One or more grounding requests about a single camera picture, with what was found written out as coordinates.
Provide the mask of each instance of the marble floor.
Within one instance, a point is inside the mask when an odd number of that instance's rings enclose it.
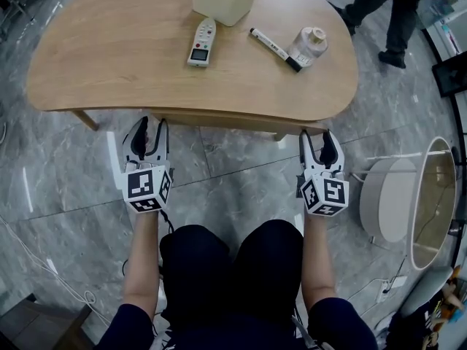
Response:
[[[352,0],[329,1],[344,6]],[[121,299],[121,268],[132,226],[113,182],[106,131],[122,139],[147,113],[91,112],[100,125],[93,132],[71,114],[38,112],[28,104],[31,55],[47,24],[68,2],[34,0],[30,9],[36,21],[18,17],[0,44],[0,104],[8,123],[0,146],[0,215],[34,253],[50,258],[78,292],[95,292],[97,309],[111,318]],[[324,121],[342,143],[347,173],[369,168],[381,156],[421,152],[434,136],[458,145],[450,105],[439,97],[431,73],[435,59],[422,34],[416,31],[410,40],[405,70],[377,60],[385,47],[390,9],[389,1],[352,38],[360,72],[357,94],[341,114]],[[175,173],[168,214],[176,228],[205,225],[234,253],[268,219],[300,223],[296,137],[278,144],[269,133],[171,125],[170,145]],[[373,328],[401,304],[418,273],[404,262],[401,273],[409,277],[407,284],[375,305],[379,282],[373,280],[395,275],[404,243],[371,242],[358,215],[361,184],[348,179],[350,206],[328,222],[329,244],[339,296],[350,299]],[[165,229],[161,222],[161,234]],[[44,303],[80,307],[52,276],[31,265],[3,226],[0,235],[0,314],[33,291]],[[449,260],[452,246],[448,236],[436,263]],[[300,296],[297,301],[305,317]],[[105,328],[91,315],[85,330],[97,342]]]

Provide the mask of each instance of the clear bottle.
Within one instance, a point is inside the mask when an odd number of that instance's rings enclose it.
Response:
[[[304,27],[288,48],[288,54],[301,67],[309,67],[328,49],[326,32],[318,27]]]

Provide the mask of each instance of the remote control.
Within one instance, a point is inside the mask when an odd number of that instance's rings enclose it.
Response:
[[[193,46],[187,64],[191,66],[208,66],[209,54],[216,35],[216,22],[212,18],[203,20],[196,29]]]

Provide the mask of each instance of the shoe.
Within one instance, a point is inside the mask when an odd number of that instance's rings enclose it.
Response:
[[[393,52],[392,50],[387,50],[386,52],[379,52],[378,59],[381,62],[398,67],[400,69],[406,68],[406,63],[404,62],[404,53],[397,53]]]
[[[343,12],[344,10],[342,8],[339,8],[339,7],[336,7],[336,5],[332,4],[332,3],[329,3],[331,4],[331,6],[336,10],[336,12],[341,16],[342,20],[344,21],[345,23],[345,26],[347,26],[347,29],[349,30],[349,34],[350,36],[353,36],[355,35],[355,25],[351,24],[348,20],[346,20],[344,18],[344,15],[343,15]]]

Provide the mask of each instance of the dark trousers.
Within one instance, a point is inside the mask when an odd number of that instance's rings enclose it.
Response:
[[[290,324],[301,281],[303,237],[289,222],[270,220],[242,243],[236,259],[214,233],[187,225],[161,240],[167,308],[173,329],[225,312]]]
[[[344,17],[354,26],[381,7],[387,0],[355,0],[347,5]],[[395,53],[404,54],[417,21],[417,7],[420,0],[393,0],[393,11],[387,30],[386,48]]]

